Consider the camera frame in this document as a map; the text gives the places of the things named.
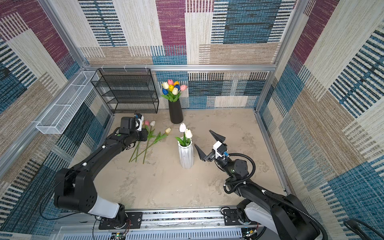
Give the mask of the white ribbed vase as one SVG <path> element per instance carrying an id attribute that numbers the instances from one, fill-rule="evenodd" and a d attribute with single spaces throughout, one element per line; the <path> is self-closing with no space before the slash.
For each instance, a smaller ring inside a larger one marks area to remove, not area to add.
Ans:
<path id="1" fill-rule="evenodd" d="M 190 141 L 186 147 L 178 144 L 180 164 L 184 169 L 190 169 L 194 165 L 194 148 L 193 143 Z"/>

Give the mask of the black tapered vase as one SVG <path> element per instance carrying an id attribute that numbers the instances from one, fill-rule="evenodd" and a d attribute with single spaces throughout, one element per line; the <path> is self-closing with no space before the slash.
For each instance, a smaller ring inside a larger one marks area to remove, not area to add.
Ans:
<path id="1" fill-rule="evenodd" d="M 169 101 L 170 120 L 173 124 L 181 124 L 184 120 L 180 100 L 176 102 Z"/>

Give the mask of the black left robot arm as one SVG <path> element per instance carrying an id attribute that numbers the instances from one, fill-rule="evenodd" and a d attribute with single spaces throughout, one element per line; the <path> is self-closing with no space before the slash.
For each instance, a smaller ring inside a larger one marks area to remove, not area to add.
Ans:
<path id="1" fill-rule="evenodd" d="M 136 142 L 147 141 L 147 137 L 148 130 L 141 114 L 123 117 L 120 127 L 93 153 L 71 168 L 57 172 L 54 205 L 59 209 L 100 216 L 112 228 L 124 227 L 128 220 L 124 205 L 100 197 L 94 179 L 115 156 Z"/>

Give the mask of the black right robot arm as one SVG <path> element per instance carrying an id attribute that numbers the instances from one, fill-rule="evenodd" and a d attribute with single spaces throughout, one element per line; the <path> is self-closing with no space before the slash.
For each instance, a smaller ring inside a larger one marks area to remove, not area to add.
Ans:
<path id="1" fill-rule="evenodd" d="M 322 224 L 309 214 L 296 196 L 280 195 L 253 182 L 255 161 L 245 154 L 228 153 L 226 138 L 214 131 L 210 134 L 216 143 L 208 155 L 199 146 L 195 148 L 202 161 L 215 162 L 228 175 L 224 183 L 225 193 L 235 193 L 244 199 L 236 209 L 241 224 L 262 224 L 282 240 L 314 240 L 318 236 L 324 240 L 329 238 Z"/>

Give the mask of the pink tulip on table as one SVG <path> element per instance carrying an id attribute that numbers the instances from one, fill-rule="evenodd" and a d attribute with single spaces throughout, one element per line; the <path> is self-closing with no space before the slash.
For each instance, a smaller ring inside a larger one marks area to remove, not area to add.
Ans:
<path id="1" fill-rule="evenodd" d="M 148 130 L 149 129 L 149 125 L 150 125 L 150 122 L 148 120 L 144 120 L 144 122 L 142 124 L 142 132 L 144 130 Z M 129 161 L 130 163 L 132 161 L 137 161 L 137 158 L 139 156 L 140 147 L 141 147 L 140 144 L 141 144 L 141 142 L 137 143 L 137 145 L 136 145 L 136 147 L 134 149 L 134 152 L 133 152 L 133 154 L 132 154 L 132 156 L 130 158 L 130 161 Z"/>

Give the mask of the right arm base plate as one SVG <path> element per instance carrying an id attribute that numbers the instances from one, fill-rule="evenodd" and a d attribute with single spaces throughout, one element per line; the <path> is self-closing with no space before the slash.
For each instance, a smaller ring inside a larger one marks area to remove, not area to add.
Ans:
<path id="1" fill-rule="evenodd" d="M 220 213 L 224 217 L 225 226 L 256 226 L 257 222 L 246 220 L 245 215 L 240 213 L 237 209 L 230 209 L 223 207 Z"/>

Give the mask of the aluminium front rail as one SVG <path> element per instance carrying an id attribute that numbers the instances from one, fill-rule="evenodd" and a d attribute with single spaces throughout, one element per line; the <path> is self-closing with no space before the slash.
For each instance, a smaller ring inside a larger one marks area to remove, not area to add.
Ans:
<path id="1" fill-rule="evenodd" d="M 170 209 L 146 209 L 146 210 L 127 210 L 128 212 L 143 212 L 141 231 L 155 230 L 186 230 L 186 229 L 204 229 L 204 228 L 229 228 L 225 226 L 224 217 L 220 213 L 223 207 L 203 207 L 203 208 L 170 208 Z M 242 203 L 237 206 L 228 206 L 226 208 L 237 209 L 245 215 L 246 220 L 257 222 L 261 227 L 267 227 L 273 232 L 277 232 L 276 225 L 269 212 L 260 206 L 250 203 Z M 99 230 L 98 226 L 101 217 L 88 216 L 86 214 L 76 214 L 57 221 L 54 225 L 53 233 L 75 232 L 75 231 L 94 231 L 94 232 L 124 232 L 127 230 Z M 235 226 L 238 228 L 254 228 L 256 226 Z"/>

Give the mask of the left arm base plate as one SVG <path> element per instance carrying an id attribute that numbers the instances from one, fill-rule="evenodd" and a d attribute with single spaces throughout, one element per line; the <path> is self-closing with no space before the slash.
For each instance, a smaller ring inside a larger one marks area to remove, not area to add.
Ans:
<path id="1" fill-rule="evenodd" d="M 102 218 L 99 230 L 128 230 L 139 229 L 142 224 L 143 212 L 128 212 L 125 215 L 118 214 L 114 219 Z"/>

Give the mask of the white mesh wall basket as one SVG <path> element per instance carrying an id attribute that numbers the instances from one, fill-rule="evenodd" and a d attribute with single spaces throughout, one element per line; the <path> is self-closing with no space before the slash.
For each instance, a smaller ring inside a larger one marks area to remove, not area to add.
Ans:
<path id="1" fill-rule="evenodd" d="M 91 92 L 95 72 L 80 73 L 37 123 L 36 129 L 44 135 L 61 135 Z"/>

